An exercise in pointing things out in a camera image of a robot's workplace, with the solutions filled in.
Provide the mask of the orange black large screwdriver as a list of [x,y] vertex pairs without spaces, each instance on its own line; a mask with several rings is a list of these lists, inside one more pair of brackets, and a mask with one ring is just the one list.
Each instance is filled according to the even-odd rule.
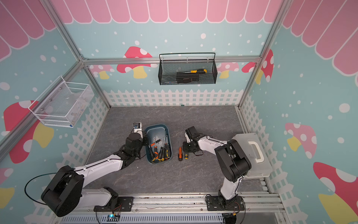
[[182,161],[182,160],[183,160],[183,150],[182,150],[181,136],[180,136],[180,142],[179,142],[178,159],[179,159],[179,161]]

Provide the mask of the teal plastic storage box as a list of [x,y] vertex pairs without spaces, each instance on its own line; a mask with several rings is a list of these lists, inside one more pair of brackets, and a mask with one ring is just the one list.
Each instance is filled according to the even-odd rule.
[[[158,164],[158,163],[164,163],[164,162],[169,161],[172,158],[172,145],[171,145],[171,139],[170,139],[170,133],[169,133],[168,127],[164,124],[156,124],[156,125],[147,127],[145,129],[145,131],[147,132],[147,135],[149,138],[149,145],[145,147],[146,157],[147,157],[147,160],[149,161],[149,163],[150,164]],[[156,137],[156,139],[157,139],[158,157],[160,154],[160,149],[162,147],[162,141],[163,141],[164,137],[166,137],[166,138],[168,137],[168,139],[169,139],[168,143],[170,144],[170,150],[171,150],[171,158],[169,160],[159,161],[158,158],[155,161],[151,160],[150,144],[153,143],[154,137]]]

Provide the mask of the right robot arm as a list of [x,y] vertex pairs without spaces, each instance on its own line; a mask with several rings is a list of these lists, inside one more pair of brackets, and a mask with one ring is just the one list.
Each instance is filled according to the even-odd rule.
[[197,132],[194,126],[185,130],[184,151],[196,153],[207,151],[216,155],[221,171],[225,177],[218,192],[218,203],[222,208],[236,205],[237,189],[252,165],[239,143],[231,139],[220,141]]

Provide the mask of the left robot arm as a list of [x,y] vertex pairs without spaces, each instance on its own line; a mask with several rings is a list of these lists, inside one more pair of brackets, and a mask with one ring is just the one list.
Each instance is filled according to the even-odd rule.
[[123,203],[110,187],[86,189],[95,180],[120,171],[141,158],[141,149],[148,144],[145,132],[129,134],[125,144],[112,155],[82,167],[66,165],[58,170],[41,195],[41,200],[58,216],[64,217],[75,209],[92,206],[95,211],[121,210]]

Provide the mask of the screwdriver in box orange collar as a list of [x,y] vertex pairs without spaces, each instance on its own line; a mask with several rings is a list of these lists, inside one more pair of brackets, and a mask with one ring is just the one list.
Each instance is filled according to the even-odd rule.
[[169,160],[171,158],[171,150],[170,150],[170,144],[168,143],[169,139],[166,138],[165,147],[164,147],[164,160]]

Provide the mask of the yellow black screwdriver in basket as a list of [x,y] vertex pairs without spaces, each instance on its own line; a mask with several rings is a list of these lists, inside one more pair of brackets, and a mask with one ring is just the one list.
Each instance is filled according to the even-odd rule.
[[206,74],[207,72],[208,71],[206,69],[198,69],[198,70],[177,72],[177,75],[181,75],[181,74]]

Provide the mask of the black object in basket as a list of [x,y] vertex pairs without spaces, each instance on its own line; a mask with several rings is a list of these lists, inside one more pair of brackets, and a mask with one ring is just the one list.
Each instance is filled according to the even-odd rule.
[[189,74],[189,73],[183,73],[183,74],[177,74],[176,75],[176,82],[178,84],[188,84],[192,82],[199,81],[200,76],[199,74]]

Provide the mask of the translucent plastic lidded case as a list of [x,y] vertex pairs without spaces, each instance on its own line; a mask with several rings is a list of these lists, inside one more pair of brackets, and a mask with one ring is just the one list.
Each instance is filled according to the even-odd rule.
[[269,177],[272,166],[264,152],[256,133],[237,134],[233,137],[251,163],[251,169],[244,175],[244,179],[260,179]]

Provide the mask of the green circuit board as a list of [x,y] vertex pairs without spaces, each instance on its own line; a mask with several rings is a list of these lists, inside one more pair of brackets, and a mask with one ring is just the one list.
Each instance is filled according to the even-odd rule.
[[110,214],[107,216],[107,222],[118,222],[120,220],[120,215]]

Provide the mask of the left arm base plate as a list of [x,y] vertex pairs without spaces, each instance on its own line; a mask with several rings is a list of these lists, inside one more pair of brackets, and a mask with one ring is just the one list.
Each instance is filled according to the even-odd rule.
[[94,212],[130,212],[134,197],[112,197],[104,206],[95,206]]

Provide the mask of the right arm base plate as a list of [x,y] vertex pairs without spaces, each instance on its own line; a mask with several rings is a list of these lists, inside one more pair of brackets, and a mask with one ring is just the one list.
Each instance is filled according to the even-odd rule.
[[235,196],[226,200],[223,196],[206,195],[205,202],[208,211],[235,211],[245,210],[244,200],[241,196]]

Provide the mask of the aluminium front rail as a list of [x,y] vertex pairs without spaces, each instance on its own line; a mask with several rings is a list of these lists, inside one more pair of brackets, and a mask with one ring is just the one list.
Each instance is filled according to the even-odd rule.
[[[205,196],[217,196],[214,193],[186,193],[186,194],[137,194],[137,195],[118,195],[119,197],[134,197],[131,213],[279,213],[284,212],[283,203],[278,194],[267,192],[241,193],[244,200],[245,210],[235,211],[208,211]],[[73,212],[94,212],[94,208],[82,207]]]

